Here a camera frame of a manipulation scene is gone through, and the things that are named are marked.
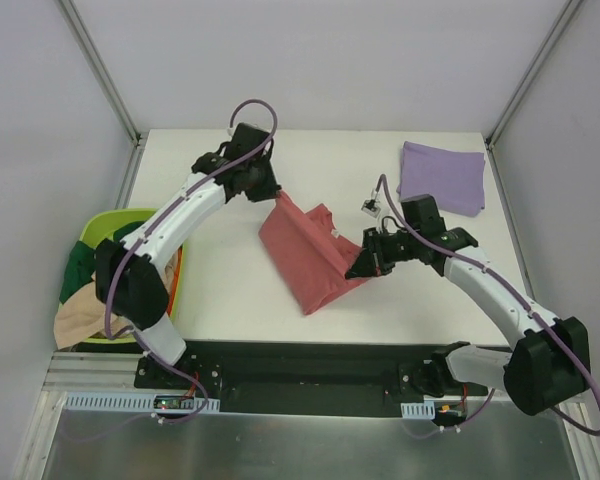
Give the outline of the pink t shirt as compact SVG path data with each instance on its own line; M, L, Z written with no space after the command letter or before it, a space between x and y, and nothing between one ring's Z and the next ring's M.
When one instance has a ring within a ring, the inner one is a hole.
M324 204L304 212L281 192L259 238L305 315L367 282L345 278L361 247L336 232L332 212Z

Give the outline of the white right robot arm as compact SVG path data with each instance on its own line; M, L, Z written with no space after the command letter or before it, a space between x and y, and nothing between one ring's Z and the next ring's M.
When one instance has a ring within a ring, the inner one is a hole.
M430 195L401 204L406 226L363 232L362 249L347 279L385 276L396 263L418 260L465 292L504 335L509 351L455 342L436 349L411 375L414 389L440 398L472 383L505 392L536 415L586 391L588 332L575 317L539 307L490 267L466 230L447 228Z

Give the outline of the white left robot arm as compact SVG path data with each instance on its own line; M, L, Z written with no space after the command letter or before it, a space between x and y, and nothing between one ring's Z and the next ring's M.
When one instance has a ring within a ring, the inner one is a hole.
M119 241L104 239L95 249L95 294L105 319L115 314L161 361L156 375L168 388L184 387L191 365L186 342L167 313L170 294L161 279L167 262L204 220L232 198L253 203L274 199L280 185L271 166L274 134L246 123L228 141L191 166L170 201Z

